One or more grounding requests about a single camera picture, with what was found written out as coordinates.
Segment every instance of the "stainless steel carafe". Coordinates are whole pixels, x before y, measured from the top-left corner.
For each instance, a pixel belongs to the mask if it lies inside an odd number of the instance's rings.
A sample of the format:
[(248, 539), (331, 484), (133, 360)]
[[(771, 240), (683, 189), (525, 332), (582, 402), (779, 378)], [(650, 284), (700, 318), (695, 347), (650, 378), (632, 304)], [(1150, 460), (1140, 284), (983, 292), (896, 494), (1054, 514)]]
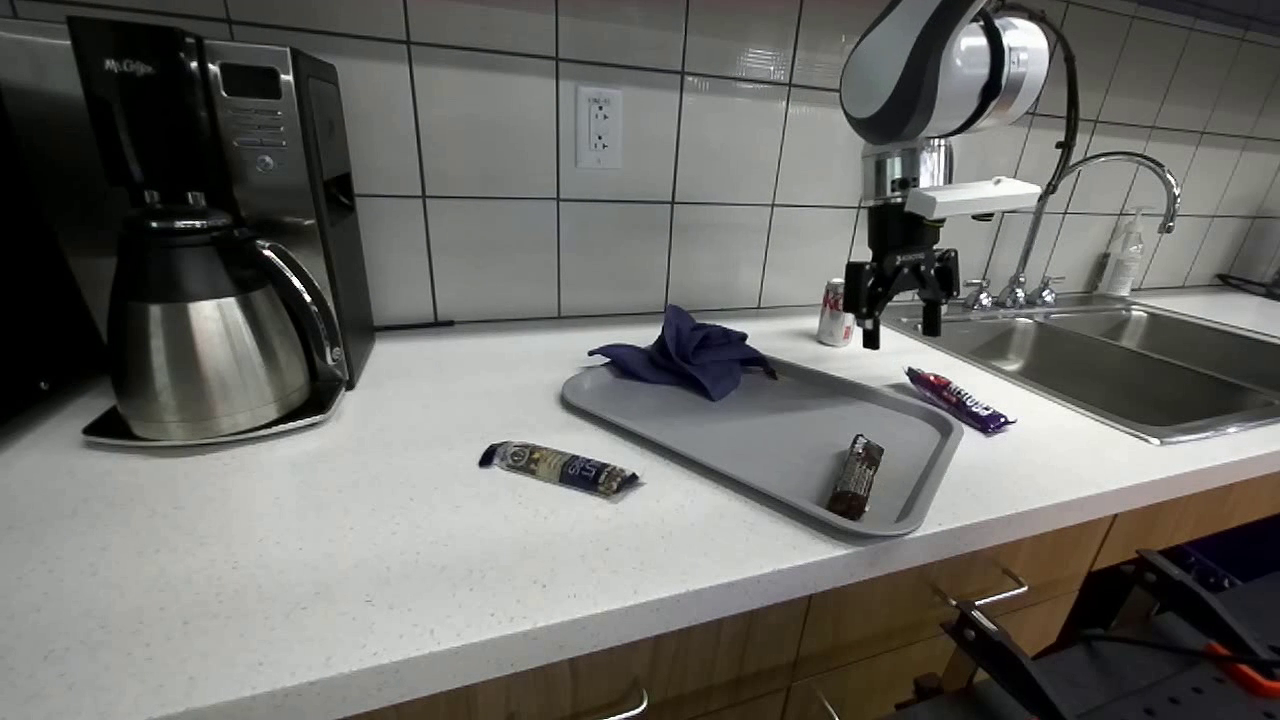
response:
[(122, 413), (150, 441), (248, 430), (350, 377), (312, 276), (203, 208), (130, 220), (107, 350)]

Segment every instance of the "electrical outlet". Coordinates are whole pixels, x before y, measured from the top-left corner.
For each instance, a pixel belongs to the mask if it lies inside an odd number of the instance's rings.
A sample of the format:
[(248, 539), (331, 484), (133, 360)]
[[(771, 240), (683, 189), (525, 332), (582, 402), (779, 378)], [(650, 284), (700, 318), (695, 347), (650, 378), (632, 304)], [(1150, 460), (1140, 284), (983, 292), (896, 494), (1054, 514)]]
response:
[(625, 95), (614, 89), (578, 92), (578, 167), (625, 167)]

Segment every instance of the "dish towel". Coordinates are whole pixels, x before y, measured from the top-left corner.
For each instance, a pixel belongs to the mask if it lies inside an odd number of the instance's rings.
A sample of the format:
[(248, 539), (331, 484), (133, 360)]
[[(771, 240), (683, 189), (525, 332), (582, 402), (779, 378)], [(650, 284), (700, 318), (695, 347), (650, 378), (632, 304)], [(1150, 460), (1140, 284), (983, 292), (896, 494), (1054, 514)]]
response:
[(764, 369), (775, 378), (769, 357), (750, 342), (750, 332), (700, 323), (678, 304), (667, 304), (663, 332), (650, 347), (599, 342), (590, 357), (606, 357), (615, 377), (678, 384), (710, 401), (737, 392), (750, 369)]

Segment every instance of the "white countertop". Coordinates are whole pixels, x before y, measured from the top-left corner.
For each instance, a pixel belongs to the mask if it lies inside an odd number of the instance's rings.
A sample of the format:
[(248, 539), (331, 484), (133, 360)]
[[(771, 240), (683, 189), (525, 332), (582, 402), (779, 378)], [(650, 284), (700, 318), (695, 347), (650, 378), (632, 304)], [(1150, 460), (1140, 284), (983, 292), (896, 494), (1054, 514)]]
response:
[[(1280, 336), (1268, 299), (1152, 304)], [(948, 371), (1017, 424), (963, 435), (915, 535), (858, 544), (556, 402), (590, 347), (656, 318), (380, 336), (336, 421), (222, 452), (83, 449), (107, 402), (90, 392), (0, 435), (4, 715), (343, 715), (1280, 471), (1280, 424), (1152, 449), (896, 332), (870, 357), (812, 342), (810, 310), (731, 323), (865, 384)], [(493, 441), (644, 488), (608, 504), (479, 471)]]

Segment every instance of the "sink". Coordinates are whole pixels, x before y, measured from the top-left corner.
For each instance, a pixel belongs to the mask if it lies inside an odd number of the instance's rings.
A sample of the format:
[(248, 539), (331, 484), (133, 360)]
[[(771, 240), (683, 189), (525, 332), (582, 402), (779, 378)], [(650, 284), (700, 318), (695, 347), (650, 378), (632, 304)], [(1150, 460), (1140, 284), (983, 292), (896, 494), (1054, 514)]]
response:
[(1277, 342), (1172, 314), (987, 314), (919, 341), (1157, 442), (1280, 421)]

